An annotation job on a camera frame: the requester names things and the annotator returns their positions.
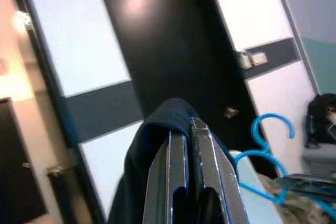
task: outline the dark blue cloth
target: dark blue cloth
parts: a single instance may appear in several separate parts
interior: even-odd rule
[[[183,133],[187,140],[190,139],[191,117],[198,118],[198,114],[186,101],[169,99],[144,120],[127,152],[124,175],[114,197],[108,224],[142,223],[150,166],[169,131]],[[218,143],[235,167],[227,148]]]

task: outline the backpack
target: backpack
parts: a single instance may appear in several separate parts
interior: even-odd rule
[[[336,138],[330,131],[331,128],[336,128],[330,121],[333,113],[336,113],[336,94],[317,95],[309,103],[306,118],[306,148],[319,148],[321,143],[336,144]]]

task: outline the hanger hook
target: hanger hook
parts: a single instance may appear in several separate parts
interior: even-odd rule
[[[267,113],[267,114],[263,114],[263,115],[257,117],[253,121],[252,126],[251,126],[252,137],[254,138],[254,141],[258,145],[261,146],[262,150],[265,153],[269,152],[269,145],[259,134],[259,124],[265,118],[277,118],[277,119],[280,119],[283,122],[285,122],[287,124],[288,128],[289,128],[289,138],[294,138],[294,136],[295,136],[294,126],[287,117],[285,117],[283,115],[276,114],[276,113]]]

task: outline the plastic clothes hanger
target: plastic clothes hanger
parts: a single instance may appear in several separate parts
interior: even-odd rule
[[[275,113],[267,113],[264,115],[261,115],[259,117],[257,117],[251,126],[251,133],[252,133],[252,137],[254,139],[254,141],[260,145],[261,150],[249,150],[249,151],[245,151],[240,153],[239,155],[237,155],[235,157],[235,162],[236,165],[238,164],[239,160],[242,159],[243,157],[246,156],[259,156],[259,157],[263,157],[265,159],[267,159],[268,161],[270,161],[273,165],[279,167],[282,176],[286,176],[287,175],[287,171],[285,169],[285,167],[282,165],[282,163],[280,163],[280,161],[278,161],[275,157],[273,157],[270,153],[269,153],[269,145],[267,144],[267,142],[260,136],[259,134],[259,124],[260,122],[265,119],[265,118],[278,118],[280,120],[282,120],[283,122],[285,122],[289,128],[289,138],[294,138],[295,136],[295,131],[294,131],[294,126],[293,124],[283,115],[279,115],[279,114],[275,114]],[[260,195],[268,200],[271,200],[279,205],[282,205],[285,203],[286,200],[286,193],[287,190],[286,189],[282,189],[280,192],[280,195],[278,197],[274,197],[272,195],[269,195],[267,193],[265,193],[264,191],[261,191],[257,188],[254,188],[250,185],[245,184],[244,182],[239,182],[239,184],[249,190],[252,191],[254,193],[256,193],[257,195]]]

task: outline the white wall panel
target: white wall panel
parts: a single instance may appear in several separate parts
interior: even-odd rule
[[[308,102],[314,97],[302,61],[290,64],[247,81],[250,95],[259,115],[275,112],[289,118],[296,136],[288,139],[288,129],[277,119],[262,121],[273,154],[290,173],[302,173],[302,123]]]
[[[141,122],[80,145],[105,217],[118,182],[124,172],[124,159]]]
[[[103,0],[33,5],[64,96],[130,79]]]
[[[218,0],[237,50],[292,37],[281,0]]]

